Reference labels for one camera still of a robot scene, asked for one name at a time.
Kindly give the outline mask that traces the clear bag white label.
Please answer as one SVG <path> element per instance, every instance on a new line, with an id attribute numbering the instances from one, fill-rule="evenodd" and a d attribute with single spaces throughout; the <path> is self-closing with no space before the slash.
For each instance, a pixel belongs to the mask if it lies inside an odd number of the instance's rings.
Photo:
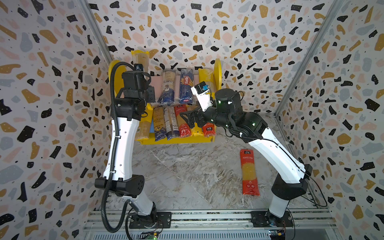
<path id="1" fill-rule="evenodd" d="M 172 106 L 164 109 L 164 118 L 167 140 L 169 141 L 171 139 L 178 138 L 180 136 L 179 126 L 177 123 L 175 109 Z"/>

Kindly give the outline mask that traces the blue-top spaghetti bag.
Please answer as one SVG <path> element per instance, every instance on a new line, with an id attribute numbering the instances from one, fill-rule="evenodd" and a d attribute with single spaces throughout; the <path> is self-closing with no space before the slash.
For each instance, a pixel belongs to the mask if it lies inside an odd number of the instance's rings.
<path id="1" fill-rule="evenodd" d="M 163 71 L 162 92 L 158 99 L 160 105 L 172 105 L 175 102 L 175 78 L 173 70 Z"/>

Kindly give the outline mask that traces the clear spaghetti bag Chinese text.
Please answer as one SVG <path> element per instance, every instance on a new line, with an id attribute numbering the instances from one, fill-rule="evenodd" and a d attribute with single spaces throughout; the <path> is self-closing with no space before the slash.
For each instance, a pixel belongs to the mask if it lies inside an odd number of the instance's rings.
<path id="1" fill-rule="evenodd" d="M 165 139 L 167 135 L 167 130 L 166 130 L 163 107 L 154 108 L 153 123 L 154 123 L 155 142 Z"/>

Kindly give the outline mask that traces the blue Barilla spaghetti bag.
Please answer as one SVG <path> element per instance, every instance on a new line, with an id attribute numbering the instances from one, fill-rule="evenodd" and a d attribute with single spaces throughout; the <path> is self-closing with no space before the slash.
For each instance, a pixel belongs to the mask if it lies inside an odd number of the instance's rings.
<path id="1" fill-rule="evenodd" d="M 194 95 L 191 88 L 194 86 L 194 70 L 181 69 L 180 87 L 179 87 L 179 103 L 192 105 L 194 103 Z"/>

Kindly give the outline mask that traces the yellow Pastatime bag tall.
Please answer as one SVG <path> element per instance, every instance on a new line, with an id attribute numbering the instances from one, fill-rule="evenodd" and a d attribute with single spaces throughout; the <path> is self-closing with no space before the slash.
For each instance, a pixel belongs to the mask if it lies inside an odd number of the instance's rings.
<path id="1" fill-rule="evenodd" d="M 203 129 L 195 125 L 193 128 L 191 128 L 192 135 L 194 137 L 204 137 Z"/>

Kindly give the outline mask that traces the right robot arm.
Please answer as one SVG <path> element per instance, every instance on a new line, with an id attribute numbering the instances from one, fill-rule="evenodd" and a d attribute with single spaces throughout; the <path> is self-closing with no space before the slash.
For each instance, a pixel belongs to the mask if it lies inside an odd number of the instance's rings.
<path id="1" fill-rule="evenodd" d="M 311 177 L 312 167 L 301 163 L 289 153 L 259 114 L 243 111 L 240 92 L 221 89 L 212 98 L 209 91 L 207 87 L 193 87 L 192 93 L 197 97 L 199 107 L 181 113 L 181 117 L 190 127 L 194 124 L 203 127 L 207 123 L 222 127 L 232 137 L 243 140 L 268 160 L 278 175 L 264 221 L 270 225 L 281 222 L 289 202 L 307 192 L 307 180 Z"/>

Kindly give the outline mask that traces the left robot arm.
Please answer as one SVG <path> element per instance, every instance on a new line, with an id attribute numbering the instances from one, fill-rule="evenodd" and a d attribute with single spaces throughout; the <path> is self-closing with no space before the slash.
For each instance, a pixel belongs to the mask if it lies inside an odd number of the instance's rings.
<path id="1" fill-rule="evenodd" d="M 113 98 L 111 114 L 113 118 L 113 139 L 106 170 L 95 180 L 95 187 L 104 190 L 102 199 L 102 221 L 106 229 L 116 232 L 107 219 L 105 211 L 109 193 L 125 200 L 134 209 L 133 218 L 143 226 L 151 227 L 157 221 L 157 209 L 144 192 L 145 178 L 135 175 L 132 169 L 135 135 L 139 128 L 146 105 L 155 97 L 150 85 L 151 77 L 142 71 L 122 73 L 124 86 Z"/>

